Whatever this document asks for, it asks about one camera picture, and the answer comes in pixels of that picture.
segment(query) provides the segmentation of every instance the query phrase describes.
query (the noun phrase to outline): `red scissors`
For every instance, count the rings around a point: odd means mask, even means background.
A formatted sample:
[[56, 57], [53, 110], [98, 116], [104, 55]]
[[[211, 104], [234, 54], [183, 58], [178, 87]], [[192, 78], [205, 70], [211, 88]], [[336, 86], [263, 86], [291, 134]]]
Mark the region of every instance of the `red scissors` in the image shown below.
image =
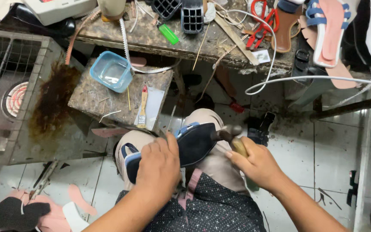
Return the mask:
[[[263, 2], [263, 8], [261, 10], [261, 16], [258, 16], [257, 13], [255, 12], [255, 3], [256, 2]], [[251, 13], [254, 14], [255, 16], [264, 19], [271, 27], [273, 25], [273, 19], [271, 18], [274, 15], [274, 19], [276, 20], [276, 26], [274, 27], [273, 31], [276, 32], [279, 29], [280, 21], [279, 21], [279, 15], [277, 14], [276, 9], [272, 9], [270, 13], [265, 17], [265, 10], [267, 6], [267, 1], [266, 0], [254, 0], [251, 3]], [[252, 50], [255, 48], [258, 48], [260, 45], [261, 41], [264, 39], [264, 36], [266, 35], [267, 32], [271, 33], [270, 28], [268, 28], [264, 23], [260, 23], [260, 26], [258, 29], [255, 31], [254, 35], [250, 36], [249, 41], [247, 41], [246, 49]]]

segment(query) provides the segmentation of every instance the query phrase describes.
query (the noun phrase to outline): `right hand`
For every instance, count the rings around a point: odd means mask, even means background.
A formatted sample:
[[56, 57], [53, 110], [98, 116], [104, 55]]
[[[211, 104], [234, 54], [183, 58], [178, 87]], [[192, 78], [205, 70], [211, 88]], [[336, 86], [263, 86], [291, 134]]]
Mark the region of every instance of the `right hand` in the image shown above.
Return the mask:
[[246, 148], [248, 158], [235, 151], [227, 151], [226, 156], [233, 164], [244, 172], [246, 177], [259, 187], [273, 193], [279, 187], [279, 182], [287, 178], [281, 171], [270, 151], [263, 145], [257, 145], [253, 140], [243, 136], [241, 140]]

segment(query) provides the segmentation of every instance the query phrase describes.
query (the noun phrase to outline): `rust stain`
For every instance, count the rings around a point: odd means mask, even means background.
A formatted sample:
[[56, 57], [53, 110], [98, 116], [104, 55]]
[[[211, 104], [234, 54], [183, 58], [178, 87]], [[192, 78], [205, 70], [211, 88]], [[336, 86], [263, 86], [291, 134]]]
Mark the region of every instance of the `rust stain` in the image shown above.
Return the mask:
[[34, 139], [55, 137], [62, 125], [70, 122], [72, 108], [67, 104], [81, 73], [59, 61], [54, 62], [51, 68], [49, 81], [41, 85], [42, 95], [28, 122], [29, 136]]

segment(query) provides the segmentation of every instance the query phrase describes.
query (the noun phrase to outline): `hammer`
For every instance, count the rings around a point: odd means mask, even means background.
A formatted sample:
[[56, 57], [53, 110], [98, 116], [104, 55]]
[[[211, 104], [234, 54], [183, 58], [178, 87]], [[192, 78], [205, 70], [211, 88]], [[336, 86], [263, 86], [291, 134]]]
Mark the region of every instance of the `hammer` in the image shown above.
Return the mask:
[[224, 140], [230, 144], [231, 150], [241, 154], [244, 157], [249, 157], [244, 147], [243, 142], [236, 136], [241, 134], [243, 128], [239, 125], [227, 125], [223, 129], [214, 132], [211, 135], [213, 141]]

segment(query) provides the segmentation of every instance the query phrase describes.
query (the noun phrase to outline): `blue plastic container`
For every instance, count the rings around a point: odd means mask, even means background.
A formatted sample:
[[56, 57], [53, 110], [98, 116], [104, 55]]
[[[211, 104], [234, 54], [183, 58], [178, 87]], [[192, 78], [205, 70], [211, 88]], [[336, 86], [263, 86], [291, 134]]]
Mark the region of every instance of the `blue plastic container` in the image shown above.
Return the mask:
[[115, 92], [124, 92], [132, 81], [131, 64], [113, 52], [105, 51], [90, 68], [90, 75], [96, 81]]

